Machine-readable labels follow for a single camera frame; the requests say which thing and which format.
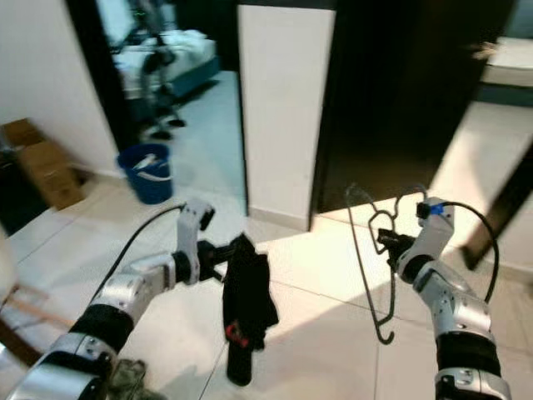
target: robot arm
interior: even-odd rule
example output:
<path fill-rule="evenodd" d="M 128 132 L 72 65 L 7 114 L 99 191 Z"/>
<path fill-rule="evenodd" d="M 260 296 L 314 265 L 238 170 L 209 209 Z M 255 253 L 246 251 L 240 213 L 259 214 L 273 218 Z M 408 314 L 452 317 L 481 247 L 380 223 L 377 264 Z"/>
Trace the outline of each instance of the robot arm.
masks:
<path fill-rule="evenodd" d="M 197 242 L 198 230 L 207 227 L 213 214 L 200 200 L 187 202 L 178 218 L 177 251 L 138 259 L 112 275 L 70 332 L 51 346 L 7 399 L 104 399 L 117 355 L 150 301 L 179 282 L 192 285 L 220 278 L 213 268 L 227 260 L 228 247 Z"/>
<path fill-rule="evenodd" d="M 454 207 L 427 199 L 417 209 L 420 235 L 414 239 L 380 229 L 398 276 L 412 285 L 431 311 L 437 346 L 437 399 L 510 400 L 501 377 L 488 305 L 466 281 L 439 261 L 454 231 Z"/>

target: white wall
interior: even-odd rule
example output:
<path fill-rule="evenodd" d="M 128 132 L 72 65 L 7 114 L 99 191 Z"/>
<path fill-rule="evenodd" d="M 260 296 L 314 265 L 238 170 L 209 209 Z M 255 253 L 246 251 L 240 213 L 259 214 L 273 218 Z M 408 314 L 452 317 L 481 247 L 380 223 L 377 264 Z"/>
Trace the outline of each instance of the white wall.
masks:
<path fill-rule="evenodd" d="M 117 173 L 117 154 L 63 0 L 0 2 L 0 123 L 30 117 L 76 163 Z"/>
<path fill-rule="evenodd" d="M 306 227 L 334 16 L 239 6 L 252 216 Z"/>

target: doorway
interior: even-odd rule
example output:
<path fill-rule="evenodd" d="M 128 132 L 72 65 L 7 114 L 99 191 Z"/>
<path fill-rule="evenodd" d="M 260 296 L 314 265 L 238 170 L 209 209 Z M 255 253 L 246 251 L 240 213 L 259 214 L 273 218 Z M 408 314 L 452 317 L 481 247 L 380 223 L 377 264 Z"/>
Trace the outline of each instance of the doorway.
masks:
<path fill-rule="evenodd" d="M 166 144 L 178 188 L 237 199 L 246 213 L 237 2 L 67 5 L 118 149 Z"/>

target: black cable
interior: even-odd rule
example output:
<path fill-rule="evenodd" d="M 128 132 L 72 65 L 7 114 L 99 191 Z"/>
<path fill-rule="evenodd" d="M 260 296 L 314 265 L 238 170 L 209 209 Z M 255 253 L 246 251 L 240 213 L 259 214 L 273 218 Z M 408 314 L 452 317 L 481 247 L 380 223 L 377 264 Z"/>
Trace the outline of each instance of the black cable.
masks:
<path fill-rule="evenodd" d="M 141 233 L 141 231 L 146 228 L 150 223 L 152 223 L 154 220 L 158 219 L 161 215 L 163 214 L 166 214 L 166 213 L 169 213 L 170 211 L 174 211 L 174 210 L 182 210 L 183 208 L 185 207 L 185 203 L 183 204 L 178 204 L 177 206 L 173 206 L 173 207 L 170 207 L 170 208 L 167 208 L 166 210 L 163 210 L 159 213 L 157 213 L 156 215 L 154 215 L 153 217 L 151 217 L 150 219 L 146 220 L 143 225 L 141 225 L 138 230 L 135 231 L 135 233 L 133 233 L 133 235 L 129 238 L 129 240 L 127 241 L 126 243 L 126 246 L 124 246 L 124 248 L 122 249 L 122 251 L 120 252 L 120 254 L 118 255 L 117 259 L 115 260 L 115 263 L 111 266 L 111 269 L 109 269 L 109 271 L 107 272 L 105 278 L 100 282 L 100 285 L 98 285 L 98 289 L 97 291 L 92 295 L 92 298 L 91 298 L 91 301 L 94 300 L 94 298 L 97 296 L 98 292 L 100 292 L 103 288 L 103 286 L 106 284 L 107 280 L 111 277 L 111 275 L 113 275 L 115 273 L 115 271 L 117 270 L 118 268 L 118 264 L 120 264 L 120 262 L 122 261 L 122 259 L 124 258 L 124 255 L 126 254 L 127 250 L 130 248 L 130 246 L 132 245 L 133 241 L 137 238 L 137 236 L 139 236 L 139 233 Z"/>
<path fill-rule="evenodd" d="M 498 270 L 500 269 L 500 249 L 498 248 L 496 235 L 494 234 L 494 231 L 492 230 L 492 227 L 485 216 L 468 204 L 464 204 L 463 202 L 443 202 L 441 203 L 441 206 L 457 206 L 472 211 L 481 220 L 483 225 L 485 225 L 485 228 L 491 237 L 492 248 L 494 249 L 494 267 L 492 268 L 491 282 L 489 283 L 489 288 L 487 289 L 485 295 L 485 303 L 488 303 L 491 300 L 492 293 L 494 292 L 494 286 L 496 285 L 496 279 L 498 278 Z"/>

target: cardboard box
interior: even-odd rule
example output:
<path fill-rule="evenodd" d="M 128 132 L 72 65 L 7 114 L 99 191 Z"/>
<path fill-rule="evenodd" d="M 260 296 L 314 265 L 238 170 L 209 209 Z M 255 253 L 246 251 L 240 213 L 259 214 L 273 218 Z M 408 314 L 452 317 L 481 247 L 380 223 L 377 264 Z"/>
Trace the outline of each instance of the cardboard box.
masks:
<path fill-rule="evenodd" d="M 2 130 L 5 143 L 49 206 L 61 210 L 83 200 L 68 158 L 56 143 L 46 139 L 28 119 L 7 123 Z"/>

